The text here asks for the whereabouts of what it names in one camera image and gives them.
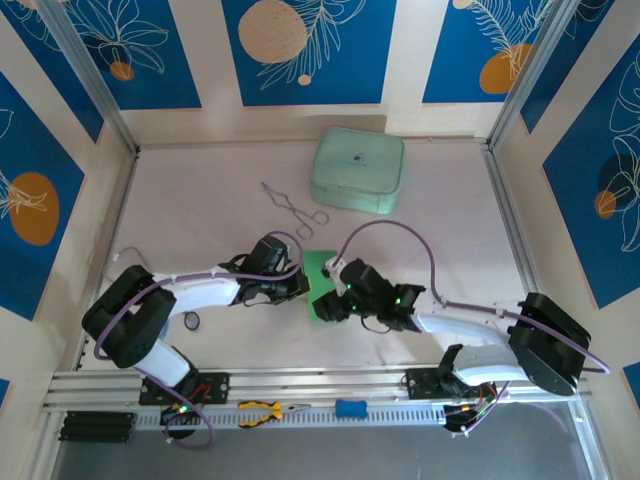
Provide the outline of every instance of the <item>green cloth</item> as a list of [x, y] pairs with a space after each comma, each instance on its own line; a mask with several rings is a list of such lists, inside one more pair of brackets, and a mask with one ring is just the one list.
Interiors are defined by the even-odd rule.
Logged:
[[304, 273], [309, 279], [309, 295], [307, 296], [307, 304], [309, 305], [309, 317], [311, 320], [322, 322], [321, 318], [313, 311], [313, 302], [334, 289], [333, 282], [330, 278], [322, 275], [322, 267], [327, 260], [338, 254], [335, 250], [305, 250], [303, 255]]

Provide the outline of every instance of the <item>gray floor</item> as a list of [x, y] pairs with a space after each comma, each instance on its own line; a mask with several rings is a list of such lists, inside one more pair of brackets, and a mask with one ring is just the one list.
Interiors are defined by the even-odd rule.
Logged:
[[160, 432], [141, 433], [128, 445], [65, 444], [53, 478], [590, 478], [563, 404], [501, 405], [468, 439], [451, 439], [441, 427], [258, 428], [224, 430], [216, 435], [216, 446], [199, 452], [167, 445]]

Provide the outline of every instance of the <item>black clamp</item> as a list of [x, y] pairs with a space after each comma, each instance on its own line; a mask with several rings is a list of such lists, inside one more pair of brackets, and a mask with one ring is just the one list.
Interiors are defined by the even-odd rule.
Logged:
[[[519, 305], [522, 315], [569, 337], [585, 349], [589, 348], [589, 332], [546, 295], [529, 293]], [[584, 355], [522, 320], [509, 327], [507, 333], [511, 335], [509, 345], [518, 364], [531, 383], [556, 395], [571, 396], [576, 393]]]
[[[153, 275], [140, 265], [127, 268], [87, 311], [82, 327], [97, 341], [122, 307], [153, 283]], [[170, 291], [156, 288], [140, 299], [137, 312], [124, 314], [102, 344], [118, 368], [131, 367], [147, 356], [175, 303]]]
[[352, 314], [375, 316], [391, 330], [420, 332], [411, 315], [418, 295], [426, 290], [423, 286], [394, 286], [359, 258], [345, 265], [340, 280], [346, 285], [342, 296], [332, 290], [313, 303], [316, 315], [324, 321], [341, 322]]
[[[287, 245], [270, 235], [261, 238], [251, 253], [237, 255], [229, 262], [220, 264], [220, 267], [227, 269], [231, 273], [246, 273], [266, 277], [281, 276], [295, 268], [290, 265]], [[253, 300], [259, 293], [269, 298], [269, 302], [266, 303], [278, 305], [310, 290], [309, 280], [302, 272], [302, 269], [285, 280], [273, 282], [268, 280], [238, 279], [238, 284], [240, 284], [240, 290], [232, 305], [246, 305], [249, 300]]]
[[479, 395], [479, 388], [485, 388], [483, 395], [488, 397], [491, 393], [488, 387], [469, 386], [453, 374], [453, 363], [462, 347], [462, 344], [451, 345], [437, 368], [407, 369], [404, 383], [409, 393], [409, 400], [476, 398]]

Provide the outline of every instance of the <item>wall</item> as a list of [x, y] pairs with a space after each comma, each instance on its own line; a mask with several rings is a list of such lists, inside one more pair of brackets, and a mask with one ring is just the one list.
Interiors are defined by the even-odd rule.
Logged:
[[542, 291], [589, 330], [590, 350], [612, 368], [588, 378], [599, 428], [624, 479], [640, 478], [640, 411], [621, 371], [640, 360], [640, 291], [596, 307], [542, 164], [639, 33], [637, 1], [616, 0], [532, 134], [519, 119], [499, 151]]
[[247, 108], [220, 0], [172, 1], [202, 109], [134, 110], [124, 117], [142, 145], [316, 139], [335, 125], [404, 136], [485, 136], [501, 103], [422, 104], [449, 1], [398, 0], [380, 105]]
[[[128, 155], [106, 127], [93, 143], [1, 15], [0, 44], [2, 72], [85, 174], [34, 320], [0, 309], [0, 377], [11, 381], [0, 416], [0, 478], [13, 479], [35, 447], [38, 411], [51, 374], [65, 350], [75, 347], [104, 254], [103, 237], [111, 230], [103, 221], [112, 217], [107, 211], [117, 200], [116, 181], [124, 184]], [[94, 255], [96, 243], [102, 251]]]

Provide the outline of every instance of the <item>white leaf drawing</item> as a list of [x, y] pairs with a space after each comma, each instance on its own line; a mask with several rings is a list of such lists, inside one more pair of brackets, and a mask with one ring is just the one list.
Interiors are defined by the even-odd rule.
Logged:
[[[17, 0], [2, 1], [10, 7], [30, 35], [59, 51], [36, 10]], [[164, 73], [164, 61], [153, 47], [166, 43], [169, 31], [138, 20], [138, 0], [68, 0], [61, 5], [86, 47], [98, 52], [94, 60], [104, 62], [103, 69], [108, 70], [111, 64], [120, 62], [129, 67], [139, 65]]]
[[307, 30], [307, 41], [294, 58], [280, 63], [263, 63], [259, 77], [265, 77], [261, 90], [284, 80], [291, 83], [301, 77], [309, 81], [324, 62], [331, 60], [332, 51], [342, 46], [338, 27], [355, 18], [367, 0], [357, 0], [355, 8], [347, 13], [345, 6], [355, 0], [293, 0], [290, 6], [300, 16]]
[[[9, 131], [13, 115], [14, 112], [11, 110], [0, 109], [0, 139]], [[46, 212], [47, 207], [42, 205], [45, 198], [47, 198], [46, 193], [42, 195], [30, 195], [16, 188], [0, 170], [0, 219], [4, 218], [11, 209], [19, 212], [21, 207], [29, 207], [40, 210], [41, 212]]]
[[609, 193], [598, 196], [606, 200], [601, 200], [596, 209], [603, 218], [622, 212], [620, 251], [631, 253], [640, 247], [640, 52], [622, 77], [609, 129], [616, 134], [612, 143], [618, 172], [604, 189]]
[[524, 62], [522, 46], [538, 32], [549, 15], [555, 0], [541, 0], [537, 7], [532, 0], [521, 15], [516, 15], [511, 0], [472, 0], [468, 10], [476, 15], [480, 32], [489, 37], [494, 50], [509, 59], [510, 78], [514, 79]]
[[575, 40], [578, 25], [582, 22], [597, 22], [604, 14], [609, 1], [610, 0], [586, 0], [580, 2], [580, 5], [578, 5], [576, 11], [573, 13], [564, 32], [571, 37], [572, 40]]
[[29, 8], [26, 5], [20, 3], [18, 0], [2, 0], [7, 6], [7, 9], [16, 17], [25, 31], [36, 40], [43, 42], [49, 48], [55, 51], [60, 51], [58, 44], [55, 42], [49, 29], [45, 26], [44, 22], [38, 15], [38, 12], [33, 8]]

